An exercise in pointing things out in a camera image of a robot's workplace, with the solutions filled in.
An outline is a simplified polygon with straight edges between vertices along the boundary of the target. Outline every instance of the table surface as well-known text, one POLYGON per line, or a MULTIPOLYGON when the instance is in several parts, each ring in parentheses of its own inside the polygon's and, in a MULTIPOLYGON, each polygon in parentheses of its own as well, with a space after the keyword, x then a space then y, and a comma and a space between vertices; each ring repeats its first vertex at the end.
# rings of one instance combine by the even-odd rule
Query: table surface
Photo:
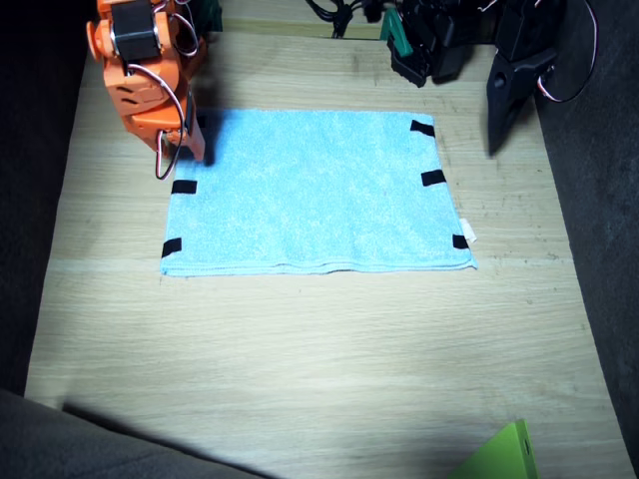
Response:
MULTIPOLYGON (((328 0, 316 0, 329 11, 328 0)), ((225 31, 330 38, 332 24, 322 22, 305 0, 223 0, 225 31)), ((368 24, 361 9, 353 12, 345 38, 377 39, 380 24, 368 24)))
POLYGON ((518 418, 543 477, 634 477, 533 107, 485 154, 494 49, 423 89, 380 42, 231 32, 214 50, 201 105, 219 74, 229 107, 433 115, 479 269, 161 276, 171 183, 88 62, 27 396, 278 477, 445 477, 518 418))

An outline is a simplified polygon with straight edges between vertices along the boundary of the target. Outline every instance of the black cable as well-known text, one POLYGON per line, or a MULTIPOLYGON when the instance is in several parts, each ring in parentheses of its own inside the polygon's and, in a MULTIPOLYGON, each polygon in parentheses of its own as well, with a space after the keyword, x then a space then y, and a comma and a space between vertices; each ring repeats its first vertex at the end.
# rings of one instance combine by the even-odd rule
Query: black cable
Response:
POLYGON ((362 0, 354 0, 352 3, 347 4, 344 3, 343 0, 331 0, 337 7, 336 12, 329 12, 318 5, 314 0, 307 0, 307 3, 321 20, 332 23, 331 38, 342 38, 348 23, 352 20, 352 12, 357 8, 361 8, 361 1, 362 0))

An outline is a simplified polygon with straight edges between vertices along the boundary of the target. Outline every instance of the black bracket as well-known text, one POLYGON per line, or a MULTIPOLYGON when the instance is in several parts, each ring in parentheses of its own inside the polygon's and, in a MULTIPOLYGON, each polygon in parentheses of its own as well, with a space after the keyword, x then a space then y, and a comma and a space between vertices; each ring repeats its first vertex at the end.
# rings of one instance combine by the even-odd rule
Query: black bracket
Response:
POLYGON ((430 75, 430 65, 423 58, 419 50, 413 50, 410 55, 401 57, 395 48, 393 39, 388 37, 386 43, 390 50, 390 67, 392 71, 398 73, 418 88, 426 84, 426 78, 430 75))
POLYGON ((519 112, 534 93, 537 79, 556 57, 552 48, 515 63, 497 54, 486 87, 490 155, 501 147, 519 112))
POLYGON ((112 41, 126 63, 139 63, 160 55, 160 41, 150 0, 133 0, 111 6, 112 41))

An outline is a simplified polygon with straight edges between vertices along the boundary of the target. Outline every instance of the white tag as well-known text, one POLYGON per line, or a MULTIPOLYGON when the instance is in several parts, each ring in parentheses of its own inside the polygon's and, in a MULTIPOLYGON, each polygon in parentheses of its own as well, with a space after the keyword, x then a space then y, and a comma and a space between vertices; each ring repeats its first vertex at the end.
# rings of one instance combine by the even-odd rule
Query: white tag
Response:
POLYGON ((466 241, 470 243, 476 242, 477 236, 475 235, 475 232, 472 230, 472 227, 470 226, 470 223, 468 222, 468 220, 466 218, 462 218, 461 220, 459 220, 459 222, 461 223, 461 229, 463 230, 463 235, 466 238, 466 241))

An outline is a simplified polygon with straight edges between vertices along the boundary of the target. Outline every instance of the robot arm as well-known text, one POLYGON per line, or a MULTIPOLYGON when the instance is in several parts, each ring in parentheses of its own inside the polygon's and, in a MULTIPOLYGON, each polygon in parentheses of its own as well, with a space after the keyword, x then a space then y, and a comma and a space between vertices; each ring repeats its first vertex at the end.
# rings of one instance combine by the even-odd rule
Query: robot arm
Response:
MULTIPOLYGON (((384 0, 362 0, 366 9, 383 7, 384 0)), ((566 0, 402 0, 386 11, 381 40, 390 49, 392 69, 417 87, 431 77, 454 79, 474 44, 495 44, 497 53, 486 85, 488 150, 495 153, 536 89, 548 100, 576 98, 592 75, 597 57, 597 19, 584 0, 594 26, 590 73, 570 98, 548 93, 545 81, 554 70, 554 49, 566 0)))
POLYGON ((87 24, 91 54, 102 62, 116 110, 126 129, 156 151, 159 180, 171 173, 181 148, 198 161, 205 153, 190 81, 207 48, 195 33, 189 1, 98 0, 100 22, 87 24), (175 148, 162 173, 165 142, 175 148))

